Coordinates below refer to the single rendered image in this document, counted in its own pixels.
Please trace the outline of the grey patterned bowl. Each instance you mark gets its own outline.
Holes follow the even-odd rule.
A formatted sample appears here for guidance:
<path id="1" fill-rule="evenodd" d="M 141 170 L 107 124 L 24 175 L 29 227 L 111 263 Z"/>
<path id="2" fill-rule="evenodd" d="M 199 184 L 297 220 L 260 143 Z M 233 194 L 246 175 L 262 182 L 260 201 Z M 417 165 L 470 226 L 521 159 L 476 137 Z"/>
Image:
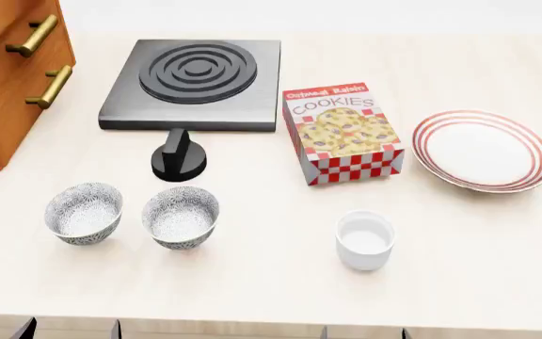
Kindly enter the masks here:
<path id="1" fill-rule="evenodd" d="M 123 198 L 105 183 L 82 183 L 53 197 L 44 211 L 46 227 L 75 246 L 103 242 L 120 224 Z"/>
<path id="2" fill-rule="evenodd" d="M 141 221 L 150 237 L 163 248 L 192 250 L 211 236 L 219 212 L 219 202 L 209 191 L 176 186 L 148 200 Z"/>

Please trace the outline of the white plate with red rings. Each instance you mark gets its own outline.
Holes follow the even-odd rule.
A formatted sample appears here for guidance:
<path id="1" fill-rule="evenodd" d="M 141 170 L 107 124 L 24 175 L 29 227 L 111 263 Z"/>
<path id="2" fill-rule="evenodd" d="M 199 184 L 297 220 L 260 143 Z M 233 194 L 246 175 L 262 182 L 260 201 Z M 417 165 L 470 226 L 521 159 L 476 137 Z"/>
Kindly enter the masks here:
<path id="1" fill-rule="evenodd" d="M 411 149 L 422 166 L 455 186 L 509 194 L 542 185 L 542 138 L 492 112 L 431 115 L 413 130 Z"/>

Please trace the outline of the dark grey stove plate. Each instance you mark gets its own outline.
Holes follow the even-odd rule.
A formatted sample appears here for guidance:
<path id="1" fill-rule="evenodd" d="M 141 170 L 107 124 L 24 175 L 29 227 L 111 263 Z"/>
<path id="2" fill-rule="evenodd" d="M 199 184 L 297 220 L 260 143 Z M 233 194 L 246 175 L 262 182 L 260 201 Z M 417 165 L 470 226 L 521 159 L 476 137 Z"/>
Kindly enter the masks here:
<path id="1" fill-rule="evenodd" d="M 140 39 L 104 101 L 104 130 L 274 132 L 281 42 Z"/>

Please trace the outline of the black stove knob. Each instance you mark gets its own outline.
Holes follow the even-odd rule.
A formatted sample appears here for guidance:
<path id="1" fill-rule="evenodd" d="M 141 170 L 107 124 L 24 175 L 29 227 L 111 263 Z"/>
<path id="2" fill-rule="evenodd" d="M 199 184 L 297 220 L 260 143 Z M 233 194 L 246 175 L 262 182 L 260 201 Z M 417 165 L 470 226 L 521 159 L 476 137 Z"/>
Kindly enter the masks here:
<path id="1" fill-rule="evenodd" d="M 206 152 L 190 139 L 185 129 L 171 129 L 166 143 L 151 155 L 153 174 L 166 182 L 192 180 L 202 174 L 206 166 Z"/>

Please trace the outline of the white ramekin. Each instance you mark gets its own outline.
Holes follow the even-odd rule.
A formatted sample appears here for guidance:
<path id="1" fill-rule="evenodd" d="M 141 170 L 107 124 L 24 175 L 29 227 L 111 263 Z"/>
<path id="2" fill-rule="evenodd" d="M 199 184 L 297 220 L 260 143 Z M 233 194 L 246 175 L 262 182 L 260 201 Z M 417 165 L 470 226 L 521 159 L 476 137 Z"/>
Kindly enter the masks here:
<path id="1" fill-rule="evenodd" d="M 394 242 L 391 223 L 372 211 L 351 211 L 337 222 L 336 252 L 354 270 L 379 270 L 388 262 Z"/>

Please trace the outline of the oatmeal raisin cookies box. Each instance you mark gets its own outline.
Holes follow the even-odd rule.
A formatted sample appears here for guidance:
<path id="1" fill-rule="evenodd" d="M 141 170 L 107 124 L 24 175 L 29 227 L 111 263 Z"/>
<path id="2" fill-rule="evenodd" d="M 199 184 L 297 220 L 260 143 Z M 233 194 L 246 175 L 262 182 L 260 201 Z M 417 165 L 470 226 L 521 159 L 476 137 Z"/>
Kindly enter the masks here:
<path id="1" fill-rule="evenodd" d="M 402 171 L 404 143 L 363 82 L 285 90 L 282 116 L 308 186 Z"/>

